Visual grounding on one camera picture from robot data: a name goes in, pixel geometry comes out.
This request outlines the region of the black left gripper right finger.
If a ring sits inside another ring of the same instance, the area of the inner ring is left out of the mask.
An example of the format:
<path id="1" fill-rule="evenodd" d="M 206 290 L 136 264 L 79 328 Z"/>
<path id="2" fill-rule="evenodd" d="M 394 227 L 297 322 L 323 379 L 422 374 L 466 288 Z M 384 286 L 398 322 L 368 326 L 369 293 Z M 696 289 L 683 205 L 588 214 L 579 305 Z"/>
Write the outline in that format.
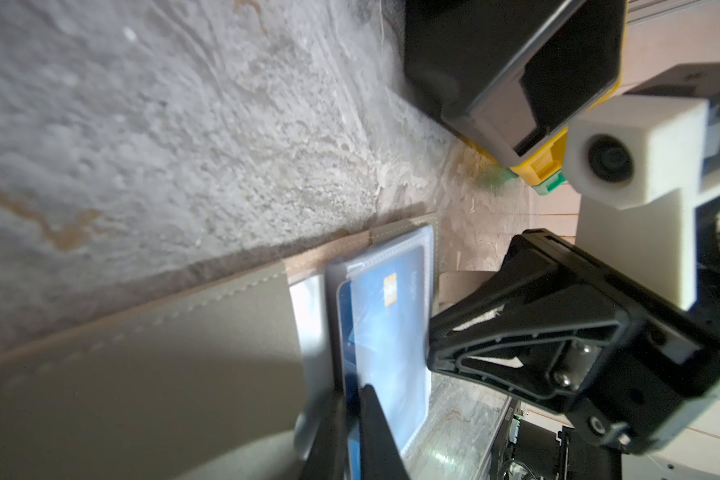
<path id="1" fill-rule="evenodd" d="M 394 441 L 376 390 L 366 384 L 359 392 L 361 478 L 408 480 L 409 475 Z"/>

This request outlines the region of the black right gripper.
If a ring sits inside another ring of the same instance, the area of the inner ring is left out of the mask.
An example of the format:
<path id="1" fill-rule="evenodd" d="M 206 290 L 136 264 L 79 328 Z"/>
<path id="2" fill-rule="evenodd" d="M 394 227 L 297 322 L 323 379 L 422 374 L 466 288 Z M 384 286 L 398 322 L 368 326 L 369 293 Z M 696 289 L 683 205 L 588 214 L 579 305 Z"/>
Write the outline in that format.
<path id="1" fill-rule="evenodd" d="M 677 437 L 720 393 L 720 335 L 549 231 L 515 236 L 523 296 L 480 288 L 430 322 L 428 366 L 563 415 L 629 454 Z"/>

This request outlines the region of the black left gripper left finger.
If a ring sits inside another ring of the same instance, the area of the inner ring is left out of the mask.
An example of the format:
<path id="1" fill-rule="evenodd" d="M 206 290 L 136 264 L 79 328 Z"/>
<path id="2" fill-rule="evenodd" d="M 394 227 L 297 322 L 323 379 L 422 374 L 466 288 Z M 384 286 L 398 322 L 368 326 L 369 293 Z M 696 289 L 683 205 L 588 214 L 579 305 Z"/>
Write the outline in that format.
<path id="1" fill-rule="evenodd" d="M 310 453 L 303 465 L 301 480 L 341 480 L 348 465 L 347 412 L 345 397 L 332 392 L 321 417 Z"/>

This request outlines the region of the beige leather card holder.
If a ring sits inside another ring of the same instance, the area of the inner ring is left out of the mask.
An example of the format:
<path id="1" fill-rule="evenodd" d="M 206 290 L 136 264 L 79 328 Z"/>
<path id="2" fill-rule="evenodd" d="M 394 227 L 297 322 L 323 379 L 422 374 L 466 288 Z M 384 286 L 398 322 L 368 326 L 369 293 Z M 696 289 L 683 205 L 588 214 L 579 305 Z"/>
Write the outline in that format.
<path id="1" fill-rule="evenodd" d="M 335 389 L 324 267 L 428 214 L 0 357 L 0 479 L 292 479 Z"/>

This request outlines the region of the blue credit card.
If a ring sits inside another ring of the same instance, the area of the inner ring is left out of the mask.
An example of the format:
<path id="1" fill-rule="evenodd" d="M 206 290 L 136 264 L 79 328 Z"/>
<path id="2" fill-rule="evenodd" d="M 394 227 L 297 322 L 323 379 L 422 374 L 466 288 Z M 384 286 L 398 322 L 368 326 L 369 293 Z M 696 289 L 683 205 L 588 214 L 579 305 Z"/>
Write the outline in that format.
<path id="1" fill-rule="evenodd" d="M 341 325 L 349 399 L 373 386 L 396 451 L 406 451 L 428 415 L 426 343 L 432 299 L 428 240 L 397 239 L 330 269 Z"/>

